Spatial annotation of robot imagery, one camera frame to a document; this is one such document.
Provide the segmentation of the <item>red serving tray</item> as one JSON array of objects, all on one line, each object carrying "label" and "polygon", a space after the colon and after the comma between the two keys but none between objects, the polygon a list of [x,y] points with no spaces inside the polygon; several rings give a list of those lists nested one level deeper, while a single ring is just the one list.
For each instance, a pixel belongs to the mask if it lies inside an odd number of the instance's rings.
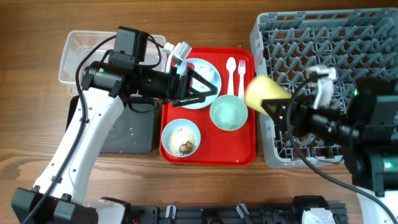
[{"label": "red serving tray", "polygon": [[[246,62],[244,85],[255,77],[254,59],[251,53],[239,48],[194,47],[188,55],[190,58],[200,58],[215,66],[221,75],[221,95],[227,94],[229,73],[226,69],[227,59],[233,57],[236,61]],[[168,103],[162,107],[161,130],[175,119],[192,121],[201,134],[198,149],[187,157],[175,157],[169,154],[165,147],[159,146],[160,155],[171,164],[188,164],[201,166],[246,166],[256,156],[256,114],[248,110],[248,119],[242,128],[235,131],[223,131],[217,128],[210,118],[210,107],[189,110],[182,107],[174,108]]]}]

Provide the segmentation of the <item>small light blue bowl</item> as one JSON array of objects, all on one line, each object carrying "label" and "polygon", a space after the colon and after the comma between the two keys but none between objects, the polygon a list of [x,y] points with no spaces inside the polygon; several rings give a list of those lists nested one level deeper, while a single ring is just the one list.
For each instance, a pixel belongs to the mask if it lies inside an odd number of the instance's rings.
[{"label": "small light blue bowl", "polygon": [[165,125],[161,134],[161,144],[170,156],[183,158],[191,156],[199,148],[201,132],[198,126],[188,119],[175,119]]}]

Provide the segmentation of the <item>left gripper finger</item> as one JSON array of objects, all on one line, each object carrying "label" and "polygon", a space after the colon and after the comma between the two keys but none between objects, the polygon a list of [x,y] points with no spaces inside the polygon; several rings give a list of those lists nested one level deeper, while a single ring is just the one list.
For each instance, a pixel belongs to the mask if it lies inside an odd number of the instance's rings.
[{"label": "left gripper finger", "polygon": [[185,69],[185,76],[187,78],[187,82],[185,84],[185,94],[186,95],[215,95],[215,94],[217,94],[218,88],[214,84],[212,84],[211,82],[209,82],[208,80],[203,78],[196,71],[194,71],[192,77],[199,84],[202,84],[202,85],[206,86],[208,88],[206,91],[200,91],[197,88],[195,88],[193,85],[192,85],[192,87],[189,87],[189,79],[188,79],[188,76],[187,76],[186,69]]},{"label": "left gripper finger", "polygon": [[189,100],[179,100],[176,103],[173,103],[172,106],[176,107],[183,107],[183,108],[204,108],[209,106],[216,98],[217,94],[206,96],[203,98],[193,98]]}]

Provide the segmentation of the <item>mint green bowl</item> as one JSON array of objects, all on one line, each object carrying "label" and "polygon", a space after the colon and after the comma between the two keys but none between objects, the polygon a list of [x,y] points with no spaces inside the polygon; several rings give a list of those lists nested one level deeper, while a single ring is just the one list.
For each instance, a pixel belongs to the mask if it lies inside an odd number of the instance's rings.
[{"label": "mint green bowl", "polygon": [[222,95],[212,102],[210,118],[217,128],[223,131],[235,131],[246,123],[248,108],[237,96]]}]

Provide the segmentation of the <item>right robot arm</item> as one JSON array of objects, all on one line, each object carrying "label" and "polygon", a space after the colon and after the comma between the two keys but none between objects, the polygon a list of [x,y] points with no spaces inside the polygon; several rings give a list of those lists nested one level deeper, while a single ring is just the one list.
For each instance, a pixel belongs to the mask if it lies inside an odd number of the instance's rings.
[{"label": "right robot arm", "polygon": [[298,147],[294,150],[315,173],[373,201],[397,223],[392,209],[383,203],[388,194],[397,191],[397,143],[391,139],[397,92],[391,83],[377,78],[358,80],[345,120],[334,116],[331,110],[308,106],[296,94],[263,99],[261,106],[290,139],[294,134],[312,133],[325,142],[346,146],[345,166],[352,175],[352,185],[326,175]]}]

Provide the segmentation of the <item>clear plastic bin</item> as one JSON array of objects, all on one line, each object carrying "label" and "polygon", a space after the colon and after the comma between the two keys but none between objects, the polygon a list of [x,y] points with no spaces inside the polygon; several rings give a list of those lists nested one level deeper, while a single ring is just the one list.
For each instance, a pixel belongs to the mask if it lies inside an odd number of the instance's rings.
[{"label": "clear plastic bin", "polygon": [[[73,30],[69,33],[63,48],[58,80],[68,86],[68,94],[76,96],[75,74],[81,61],[102,41],[116,35],[115,32]],[[161,47],[148,41],[143,65],[154,65],[156,71],[164,72],[167,67],[167,54]]]}]

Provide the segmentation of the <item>yellow plastic cup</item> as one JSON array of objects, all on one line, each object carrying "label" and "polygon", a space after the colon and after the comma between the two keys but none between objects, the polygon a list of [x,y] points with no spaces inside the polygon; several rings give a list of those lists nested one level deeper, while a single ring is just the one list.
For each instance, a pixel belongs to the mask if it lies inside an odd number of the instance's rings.
[{"label": "yellow plastic cup", "polygon": [[244,95],[244,102],[247,107],[269,116],[266,110],[262,107],[263,100],[280,100],[290,98],[291,94],[285,91],[273,79],[266,75],[259,75],[252,79],[247,85]]}]

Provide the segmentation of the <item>large light blue plate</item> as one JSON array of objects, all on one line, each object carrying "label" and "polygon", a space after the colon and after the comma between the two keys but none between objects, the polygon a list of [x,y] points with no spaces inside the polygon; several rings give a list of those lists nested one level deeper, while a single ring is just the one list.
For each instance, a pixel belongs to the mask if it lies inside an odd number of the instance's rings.
[{"label": "large light blue plate", "polygon": [[[178,74],[182,74],[184,72],[184,70],[186,69],[186,64],[187,62],[191,62],[192,64],[194,64],[195,66],[195,71],[198,68],[199,64],[205,64],[205,65],[209,65],[215,72],[214,74],[214,78],[212,79],[212,81],[210,81],[212,84],[214,84],[217,88],[218,88],[218,92],[217,95],[219,95],[220,91],[221,91],[221,75],[220,73],[217,71],[216,67],[214,65],[212,65],[210,62],[200,59],[200,58],[188,58],[185,59],[180,65],[175,64],[174,67],[177,68],[177,73]],[[201,108],[186,108],[189,110],[197,110],[197,109],[201,109]]]}]

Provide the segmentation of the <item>red ketchup packet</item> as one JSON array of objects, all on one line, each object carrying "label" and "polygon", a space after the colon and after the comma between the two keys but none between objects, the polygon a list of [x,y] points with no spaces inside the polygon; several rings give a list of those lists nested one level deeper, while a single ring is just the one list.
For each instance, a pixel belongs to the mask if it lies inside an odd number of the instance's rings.
[{"label": "red ketchup packet", "polygon": [[192,77],[192,75],[193,75],[193,73],[195,71],[194,64],[192,64],[191,62],[187,62],[186,71],[187,71],[187,76],[188,76],[188,79],[189,79],[189,87],[192,87],[192,85],[193,85],[193,77]]}]

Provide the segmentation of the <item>white plastic spoon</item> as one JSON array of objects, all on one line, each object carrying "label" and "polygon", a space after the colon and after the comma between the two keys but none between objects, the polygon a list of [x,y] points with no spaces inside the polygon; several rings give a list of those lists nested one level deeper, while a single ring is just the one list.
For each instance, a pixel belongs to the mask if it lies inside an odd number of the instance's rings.
[{"label": "white plastic spoon", "polygon": [[230,57],[229,59],[227,59],[226,69],[229,73],[227,94],[234,95],[234,71],[236,69],[236,61],[234,57]]}]

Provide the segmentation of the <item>white napkin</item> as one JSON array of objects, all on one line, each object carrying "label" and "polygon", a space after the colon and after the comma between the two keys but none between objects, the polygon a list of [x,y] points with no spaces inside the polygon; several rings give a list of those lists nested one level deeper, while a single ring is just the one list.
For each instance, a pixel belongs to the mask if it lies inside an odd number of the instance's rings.
[{"label": "white napkin", "polygon": [[214,70],[209,65],[205,64],[199,64],[198,68],[196,69],[196,72],[199,73],[203,78],[205,78],[209,82],[212,81],[215,74]]}]

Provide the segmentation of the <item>white plastic fork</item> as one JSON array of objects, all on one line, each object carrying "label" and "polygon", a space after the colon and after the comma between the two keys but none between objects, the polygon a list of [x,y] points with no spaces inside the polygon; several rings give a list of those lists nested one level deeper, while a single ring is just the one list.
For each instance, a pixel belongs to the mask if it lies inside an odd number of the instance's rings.
[{"label": "white plastic fork", "polygon": [[239,61],[238,73],[239,73],[238,98],[244,101],[244,76],[246,74],[246,62],[245,62],[245,60],[240,60]]}]

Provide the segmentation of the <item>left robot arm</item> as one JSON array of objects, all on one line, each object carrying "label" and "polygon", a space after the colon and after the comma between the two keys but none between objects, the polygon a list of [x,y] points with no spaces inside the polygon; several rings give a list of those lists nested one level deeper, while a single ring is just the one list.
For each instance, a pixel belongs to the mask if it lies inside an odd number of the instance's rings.
[{"label": "left robot arm", "polygon": [[177,73],[177,65],[190,53],[179,43],[158,45],[169,57],[164,72],[146,65],[149,33],[119,27],[111,37],[112,50],[99,61],[84,58],[76,69],[78,104],[65,135],[50,164],[30,189],[18,188],[11,206],[21,223],[133,223],[131,204],[103,197],[85,203],[88,181],[110,129],[131,105],[133,94],[158,98],[175,107],[202,103],[218,89],[188,68]]}]

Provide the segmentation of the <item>white rice pile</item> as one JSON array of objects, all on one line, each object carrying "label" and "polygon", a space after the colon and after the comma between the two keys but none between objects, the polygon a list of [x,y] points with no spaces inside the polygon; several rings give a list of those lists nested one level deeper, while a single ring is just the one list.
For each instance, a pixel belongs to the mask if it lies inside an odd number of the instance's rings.
[{"label": "white rice pile", "polygon": [[184,154],[181,154],[179,151],[179,148],[182,144],[185,144],[187,141],[192,142],[195,145],[195,148],[197,146],[197,137],[193,130],[188,127],[177,127],[174,128],[168,138],[167,138],[167,146],[169,148],[169,151],[175,155],[175,156],[182,156]]}]

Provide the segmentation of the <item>brown food scrap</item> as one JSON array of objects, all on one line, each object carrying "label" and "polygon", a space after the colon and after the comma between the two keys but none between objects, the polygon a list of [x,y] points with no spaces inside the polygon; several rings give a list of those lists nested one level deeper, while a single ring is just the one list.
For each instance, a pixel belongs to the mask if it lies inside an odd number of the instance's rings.
[{"label": "brown food scrap", "polygon": [[192,142],[187,141],[185,144],[180,146],[179,151],[181,154],[189,154],[194,150],[194,148],[195,145]]}]

